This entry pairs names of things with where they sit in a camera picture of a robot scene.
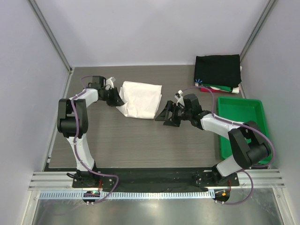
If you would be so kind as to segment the white t-shirt red print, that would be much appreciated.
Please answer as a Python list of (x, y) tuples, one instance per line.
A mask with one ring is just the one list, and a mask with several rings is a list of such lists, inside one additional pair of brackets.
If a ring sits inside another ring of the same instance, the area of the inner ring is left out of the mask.
[(161, 91), (161, 85), (124, 81), (119, 91), (124, 104), (116, 109), (126, 117), (154, 119), (160, 105)]

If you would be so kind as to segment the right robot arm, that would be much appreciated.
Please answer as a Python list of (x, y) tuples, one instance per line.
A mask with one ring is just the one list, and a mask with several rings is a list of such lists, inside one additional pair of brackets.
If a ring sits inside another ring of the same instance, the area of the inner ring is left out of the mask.
[(248, 169), (271, 155), (271, 144), (254, 121), (247, 123), (227, 120), (213, 112), (203, 110), (195, 94), (175, 95), (177, 102), (167, 101), (163, 111), (155, 118), (165, 126), (179, 127), (187, 120), (192, 126), (213, 132), (229, 140), (232, 155), (212, 167), (211, 179), (223, 185), (231, 175)]

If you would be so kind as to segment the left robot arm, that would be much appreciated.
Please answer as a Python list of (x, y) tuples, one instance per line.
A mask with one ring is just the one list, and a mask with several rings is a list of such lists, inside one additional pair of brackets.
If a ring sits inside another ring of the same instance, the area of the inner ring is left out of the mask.
[(80, 93), (62, 98), (58, 103), (57, 130), (69, 142), (76, 160), (75, 174), (67, 174), (73, 179), (74, 187), (95, 187), (101, 180), (87, 142), (87, 108), (99, 100), (105, 101), (108, 106), (124, 105), (114, 85), (114, 77), (90, 77), (92, 81), (84, 85)]

